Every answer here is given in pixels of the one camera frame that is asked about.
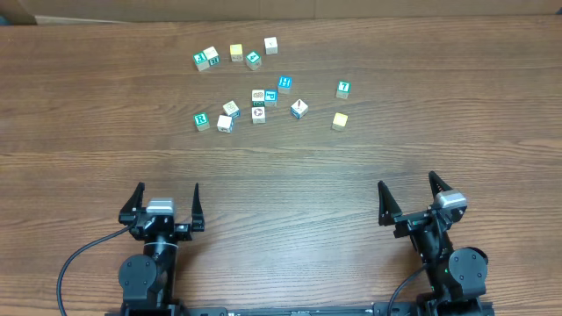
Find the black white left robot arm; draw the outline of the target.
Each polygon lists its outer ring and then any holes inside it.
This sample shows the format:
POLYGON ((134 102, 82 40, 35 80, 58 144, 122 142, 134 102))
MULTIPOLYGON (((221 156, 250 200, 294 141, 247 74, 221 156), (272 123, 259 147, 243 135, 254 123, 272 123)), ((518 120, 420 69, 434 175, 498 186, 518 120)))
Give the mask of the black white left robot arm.
POLYGON ((139 183, 119 211, 119 223, 137 240, 143 252, 125 259, 119 268, 123 290, 121 315, 186 315, 187 308, 174 298, 178 243, 205 230, 198 188, 194 189, 191 222, 177 223, 171 197, 142 204, 145 184, 139 183))

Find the yellow I wooden block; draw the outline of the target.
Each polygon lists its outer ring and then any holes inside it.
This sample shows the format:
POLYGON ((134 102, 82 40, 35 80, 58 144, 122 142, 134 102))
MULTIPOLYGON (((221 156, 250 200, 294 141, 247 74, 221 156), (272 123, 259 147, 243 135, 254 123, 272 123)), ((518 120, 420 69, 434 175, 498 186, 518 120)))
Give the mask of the yellow I wooden block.
POLYGON ((336 131, 342 131, 347 125, 348 118, 347 115, 337 112, 333 118, 332 128, 336 131))

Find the green R wooden block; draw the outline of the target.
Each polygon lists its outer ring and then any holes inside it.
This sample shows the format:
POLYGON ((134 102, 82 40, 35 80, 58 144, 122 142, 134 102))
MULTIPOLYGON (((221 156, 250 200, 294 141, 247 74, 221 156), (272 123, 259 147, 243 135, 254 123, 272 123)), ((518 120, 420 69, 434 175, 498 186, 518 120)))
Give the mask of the green R wooden block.
POLYGON ((210 128, 209 118, 205 112, 195 114, 193 116, 193 119, 194 119, 195 126, 199 132, 202 132, 210 128))

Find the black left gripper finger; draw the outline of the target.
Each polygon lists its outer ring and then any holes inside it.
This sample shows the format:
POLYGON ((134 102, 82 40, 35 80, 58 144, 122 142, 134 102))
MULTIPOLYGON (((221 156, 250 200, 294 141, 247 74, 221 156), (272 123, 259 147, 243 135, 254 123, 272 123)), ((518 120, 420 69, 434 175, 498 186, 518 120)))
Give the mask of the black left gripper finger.
POLYGON ((142 207, 143 193, 145 190, 145 184, 143 182, 138 182, 132 196, 127 200, 125 205, 121 208, 120 213, 132 213, 138 208, 142 207))
POLYGON ((204 223, 204 213, 202 210, 202 205, 200 203, 198 183, 196 183, 194 188, 192 207, 191 207, 191 218, 193 224, 204 223))

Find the white 7 wooden block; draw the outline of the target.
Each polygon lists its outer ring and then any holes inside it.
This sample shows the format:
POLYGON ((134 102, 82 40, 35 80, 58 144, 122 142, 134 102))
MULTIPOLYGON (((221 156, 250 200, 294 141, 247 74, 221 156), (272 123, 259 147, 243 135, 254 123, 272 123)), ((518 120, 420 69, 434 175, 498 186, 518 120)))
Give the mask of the white 7 wooden block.
POLYGON ((230 116, 219 115, 217 129, 223 133, 231 133, 234 127, 234 119, 230 116))

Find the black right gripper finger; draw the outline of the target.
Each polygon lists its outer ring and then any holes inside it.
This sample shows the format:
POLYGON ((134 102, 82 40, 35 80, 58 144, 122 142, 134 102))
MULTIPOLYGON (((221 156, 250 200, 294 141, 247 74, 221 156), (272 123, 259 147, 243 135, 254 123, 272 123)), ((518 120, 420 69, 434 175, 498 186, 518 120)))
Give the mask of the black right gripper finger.
POLYGON ((402 210, 383 181, 378 182, 379 217, 393 219, 402 215, 402 210))
POLYGON ((438 193, 452 190, 452 188, 435 171, 429 172, 429 184, 434 198, 438 193))

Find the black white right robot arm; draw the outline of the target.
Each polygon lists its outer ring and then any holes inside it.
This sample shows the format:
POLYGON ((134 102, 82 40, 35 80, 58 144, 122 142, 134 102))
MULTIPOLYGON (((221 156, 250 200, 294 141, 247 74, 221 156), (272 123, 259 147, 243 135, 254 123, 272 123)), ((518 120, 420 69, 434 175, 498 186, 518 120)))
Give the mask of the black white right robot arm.
POLYGON ((393 226, 395 238, 408 237, 422 261, 380 311, 386 315, 493 315, 493 305, 479 299, 486 293, 487 255, 474 247, 455 249, 448 235, 452 225, 463 218, 467 198, 434 171, 429 172, 429 184, 432 204, 424 211, 404 214, 387 185, 378 182, 378 223, 393 226), (422 273, 427 275, 431 291, 400 307, 396 299, 422 273))

